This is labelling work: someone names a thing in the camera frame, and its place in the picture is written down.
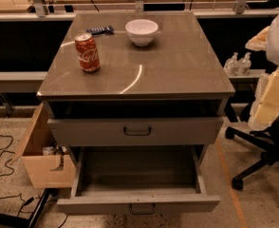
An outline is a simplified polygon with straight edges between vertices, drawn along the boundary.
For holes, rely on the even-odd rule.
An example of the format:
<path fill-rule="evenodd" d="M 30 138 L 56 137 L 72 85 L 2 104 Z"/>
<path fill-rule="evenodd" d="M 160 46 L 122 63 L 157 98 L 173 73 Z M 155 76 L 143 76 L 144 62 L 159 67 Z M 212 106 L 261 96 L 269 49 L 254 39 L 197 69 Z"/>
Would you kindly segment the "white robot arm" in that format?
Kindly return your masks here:
<path fill-rule="evenodd" d="M 248 125 L 253 130 L 264 130 L 279 116 L 279 14 L 271 24 L 252 37 L 245 48 L 266 52 L 267 60 L 277 68 L 262 76 L 255 91 Z"/>

